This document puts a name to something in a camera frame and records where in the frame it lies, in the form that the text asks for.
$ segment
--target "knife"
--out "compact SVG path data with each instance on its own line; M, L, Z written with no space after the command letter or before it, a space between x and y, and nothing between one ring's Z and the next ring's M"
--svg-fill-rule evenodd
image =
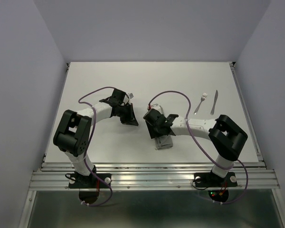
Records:
M215 108L215 104L217 103L218 96L219 96L219 92L218 92L218 91L216 91L216 92L215 92L215 96L214 96L213 107L212 107L212 109L211 109L211 113L210 113L211 115L213 115L213 114L214 114L214 108Z

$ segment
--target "white table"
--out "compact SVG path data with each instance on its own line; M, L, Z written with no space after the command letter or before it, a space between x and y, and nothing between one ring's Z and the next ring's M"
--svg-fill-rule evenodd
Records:
M248 140L240 155L243 162L258 162L256 148L245 118L236 84L229 63L203 62L72 62L67 74L60 105L55 119L45 162L69 162L56 146L53 136L63 112L78 111L87 105L78 104L83 95L104 86L114 86L133 93L134 112L139 126L122 125L118 117L103 120L96 125L89 157L92 162L106 163L209 163L190 136L172 137L174 146L156 150L143 120L147 104L158 93L165 90L184 92L192 103L189 118L211 119L220 114L228 115L247 134ZM218 101L214 115L210 115L215 91ZM100 91L88 98L92 104L112 94L112 89ZM203 93L207 99L201 104L197 115L193 115ZM178 94L165 94L154 101L164 108L165 115L185 116L188 103ZM198 139L204 149L216 158L218 152L211 141Z

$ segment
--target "fork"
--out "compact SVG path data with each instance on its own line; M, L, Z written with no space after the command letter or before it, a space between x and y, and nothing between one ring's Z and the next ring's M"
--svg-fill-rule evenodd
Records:
M197 106L197 108L196 108L195 111L194 111L194 114L195 114L195 115L196 115L196 113L198 113L198 110L199 110L199 108L200 108L200 104L206 99L206 97L207 97L207 94L206 94L206 93L204 93L203 96L201 96L199 106Z

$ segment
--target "black mounting plate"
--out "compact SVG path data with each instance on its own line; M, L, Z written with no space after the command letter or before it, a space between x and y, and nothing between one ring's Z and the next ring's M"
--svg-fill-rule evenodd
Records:
M110 173L98 173L97 176L102 179L105 180L105 178L110 178L112 177L112 175ZM70 178L75 178L76 174L71 173L70 174ZM97 184L97 179L93 178L93 181L87 181L85 183L76 181L75 183L68 184L68 188L69 189L96 189L96 184ZM99 188L101 189L108 189L108 186L106 186L105 184L103 184L102 182L99 183Z
M226 177L223 179L223 181L217 181L217 179L213 178L213 174L210 172L197 172L194 174L195 180L197 180L197 177L200 177L200 182L195 181L195 187L197 188L216 188L216 187L222 187L222 185L227 182L228 187L237 187L238 183L232 182L230 180L230 177L236 176L234 172L228 172Z

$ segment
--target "glass panel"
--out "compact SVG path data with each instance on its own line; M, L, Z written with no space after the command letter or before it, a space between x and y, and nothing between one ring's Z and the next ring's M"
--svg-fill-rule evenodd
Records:
M229 200L241 190L230 192ZM109 192L101 192L98 202ZM217 205L197 191L122 191L100 207L80 205L76 191L36 195L30 228L279 228L271 190L248 190L238 202ZM208 192L199 192L207 197Z

